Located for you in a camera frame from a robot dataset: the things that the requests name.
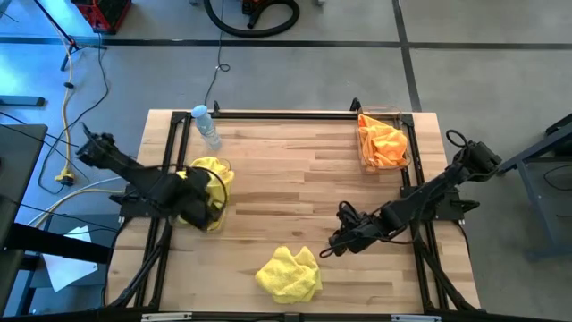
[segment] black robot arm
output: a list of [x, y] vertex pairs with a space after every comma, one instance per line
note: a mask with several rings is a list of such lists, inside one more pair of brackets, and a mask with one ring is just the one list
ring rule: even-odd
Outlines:
[[209, 206], [206, 186], [210, 181], [209, 171], [186, 168], [187, 178], [159, 170], [159, 166], [143, 166], [123, 154], [116, 146], [112, 134], [101, 135], [89, 131], [83, 125], [88, 143], [77, 155], [89, 166], [109, 169], [125, 179], [130, 187], [124, 196], [112, 196], [112, 200], [132, 211], [122, 216], [148, 216], [167, 218], [181, 215], [187, 222], [205, 230], [218, 220], [222, 209]]
[[[456, 133], [463, 144], [454, 142], [451, 133]], [[358, 213], [349, 203], [341, 202], [337, 214], [341, 228], [330, 237], [330, 249], [320, 256], [327, 257], [332, 252], [341, 256], [346, 250], [358, 253], [375, 241], [388, 242], [403, 232], [409, 222], [419, 220], [426, 208], [434, 208], [445, 192], [466, 181], [487, 181], [496, 173], [501, 158], [484, 143], [467, 141], [456, 131], [448, 131], [447, 137], [461, 148], [453, 162], [406, 198], [389, 201], [370, 214]]]

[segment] yellow cloth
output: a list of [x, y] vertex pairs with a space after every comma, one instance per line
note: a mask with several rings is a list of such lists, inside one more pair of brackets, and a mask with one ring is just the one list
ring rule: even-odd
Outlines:
[[[218, 176], [223, 180], [224, 187], [226, 188], [226, 197], [227, 199], [231, 196], [231, 183], [234, 180], [234, 172], [230, 170], [226, 165], [223, 165], [221, 161], [216, 157], [201, 157], [193, 161], [190, 166], [199, 166], [204, 167], [213, 171], [214, 173], [218, 174]], [[211, 177], [211, 181], [206, 186], [206, 192], [210, 195], [210, 199], [208, 204], [213, 204], [220, 208], [224, 203], [224, 190], [221, 183], [216, 179], [212, 174], [208, 174]], [[218, 221], [213, 222], [207, 228], [209, 232], [217, 230], [221, 227], [222, 222], [226, 216], [226, 210], [218, 219]], [[179, 221], [183, 223], [185, 222], [182, 218], [179, 217]]]
[[306, 246], [296, 256], [285, 246], [277, 248], [256, 279], [280, 304], [310, 301], [315, 291], [322, 290], [320, 269]]

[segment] concrete floor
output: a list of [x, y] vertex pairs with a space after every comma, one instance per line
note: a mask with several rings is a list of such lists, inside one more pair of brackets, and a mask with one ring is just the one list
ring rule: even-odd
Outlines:
[[[44, 2], [72, 35], [93, 36], [68, 2]], [[328, 0], [323, 9], [316, 9], [307, 0], [299, 3], [299, 23], [273, 39], [398, 40], [391, 0]], [[572, 3], [566, 0], [404, 0], [401, 6], [410, 41], [572, 42]], [[31, 0], [12, 1], [6, 12], [19, 22], [0, 18], [0, 37], [55, 36]], [[286, 13], [284, 8], [272, 8], [261, 25], [271, 24]], [[227, 0], [225, 20], [246, 24], [235, 0]], [[187, 0], [170, 0], [168, 5], [139, 0], [114, 37], [217, 39], [218, 34], [203, 8], [191, 7]], [[202, 102], [216, 65], [215, 54], [215, 47], [110, 47], [104, 55], [110, 94], [82, 121], [93, 131], [112, 132], [122, 150], [136, 155], [149, 109], [191, 108]], [[454, 128], [470, 139], [482, 140], [503, 158], [536, 142], [547, 126], [572, 111], [570, 54], [556, 50], [411, 52], [423, 111], [436, 112], [442, 129]], [[62, 58], [61, 46], [0, 45], [0, 92], [41, 95], [48, 101], [39, 109], [0, 110], [27, 123], [46, 123], [49, 132], [59, 133], [62, 83], [67, 79], [67, 73], [59, 72]], [[231, 70], [219, 74], [209, 100], [210, 104], [218, 100], [222, 108], [346, 110], [353, 97], [360, 97], [364, 104], [391, 104], [411, 110], [398, 48], [225, 47], [222, 60]], [[82, 50], [73, 62], [77, 88], [68, 107], [70, 119], [97, 101], [104, 90], [96, 50]], [[0, 117], [0, 122], [10, 120]], [[80, 127], [72, 131], [72, 141], [84, 141]], [[455, 149], [445, 147], [451, 158]], [[62, 164], [60, 157], [51, 158], [46, 184], [55, 187], [52, 177]], [[92, 182], [113, 176], [78, 166]], [[42, 208], [61, 198], [40, 190], [34, 184], [37, 176], [38, 171], [24, 202]], [[461, 190], [465, 197], [482, 203], [468, 215], [467, 234], [483, 308], [494, 313], [570, 320], [572, 260], [532, 263], [525, 259], [526, 250], [542, 247], [544, 236], [517, 174], [508, 173], [488, 183], [465, 184]], [[60, 208], [73, 214], [117, 210], [103, 195], [84, 195]], [[35, 214], [23, 208], [18, 221], [27, 222]], [[85, 300], [81, 301], [83, 306], [63, 309], [98, 305], [98, 294], [93, 295], [98, 289], [82, 292], [91, 302]], [[50, 305], [56, 305], [56, 297], [48, 295], [53, 298]], [[57, 294], [62, 299], [72, 296]]]

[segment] yellow cable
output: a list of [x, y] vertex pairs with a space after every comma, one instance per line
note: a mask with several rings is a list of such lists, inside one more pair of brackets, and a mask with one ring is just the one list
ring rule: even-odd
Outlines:
[[34, 227], [38, 228], [40, 225], [42, 225], [42, 223], [44, 223], [44, 221], [46, 221], [46, 219], [51, 216], [52, 214], [50, 214], [47, 211], [53, 212], [54, 210], [56, 210], [58, 207], [60, 207], [60, 205], [62, 205], [67, 199], [71, 198], [71, 197], [75, 197], [77, 195], [80, 195], [82, 193], [85, 192], [107, 192], [107, 193], [124, 193], [125, 191], [113, 191], [113, 190], [107, 190], [107, 189], [85, 189], [83, 191], [75, 191], [70, 193], [69, 195], [63, 197], [60, 201], [58, 201], [55, 205], [53, 205], [52, 207], [50, 207], [48, 210], [46, 210], [45, 212], [39, 214], [41, 217], [38, 218], [38, 221], [34, 224]]
[[[68, 63], [70, 64], [70, 76], [68, 77], [68, 82], [72, 83], [72, 76], [73, 76], [72, 55], [70, 54], [70, 51], [68, 50], [68, 47], [65, 44], [65, 40], [63, 39], [63, 35], [60, 32], [60, 30], [58, 30], [58, 28], [56, 28], [56, 26], [54, 25], [53, 22], [50, 21], [50, 24], [54, 28], [55, 33], [57, 33], [57, 36], [62, 41], [63, 49], [65, 49], [65, 54], [68, 56]], [[62, 121], [63, 121], [63, 128], [65, 131], [66, 141], [68, 143], [71, 143], [71, 141], [70, 141], [70, 130], [68, 129], [68, 119], [67, 119], [67, 115], [66, 115], [66, 109], [67, 109], [69, 101], [70, 101], [70, 89], [68, 89], [66, 87], [65, 88], [65, 94], [63, 96], [63, 102], [62, 102]], [[67, 157], [67, 159], [65, 160], [65, 166], [63, 167], [61, 174], [71, 173], [71, 175], [73, 175], [72, 171], [70, 170], [70, 161], [69, 161], [71, 155], [72, 155], [72, 147], [70, 144], [66, 144], [65, 145], [65, 156]]]

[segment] wooden table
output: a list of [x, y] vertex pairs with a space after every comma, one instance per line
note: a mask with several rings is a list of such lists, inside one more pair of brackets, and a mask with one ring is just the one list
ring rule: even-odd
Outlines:
[[[143, 165], [162, 163], [171, 114], [172, 110], [149, 111], [139, 149]], [[437, 116], [417, 113], [414, 120], [425, 179], [430, 180], [447, 165]], [[217, 233], [204, 234], [188, 226], [174, 228], [161, 310], [422, 311], [411, 246], [377, 242], [359, 254], [317, 256], [340, 225], [335, 215], [340, 201], [371, 211], [399, 197], [399, 171], [380, 175], [360, 172], [355, 121], [219, 119], [216, 126], [222, 149], [208, 150], [193, 126], [186, 163], [204, 156], [230, 161], [236, 178], [229, 213]], [[453, 223], [434, 224], [443, 269], [478, 307], [461, 231]], [[108, 302], [117, 298], [141, 265], [148, 226], [148, 219], [133, 220], [119, 236], [109, 271]], [[410, 234], [399, 238], [410, 239]], [[276, 304], [257, 285], [255, 273], [280, 245], [293, 253], [308, 246], [314, 253], [324, 290], [311, 302]], [[155, 270], [150, 281], [155, 281]], [[433, 303], [437, 303], [430, 273], [428, 281]], [[152, 285], [147, 286], [147, 301]]]

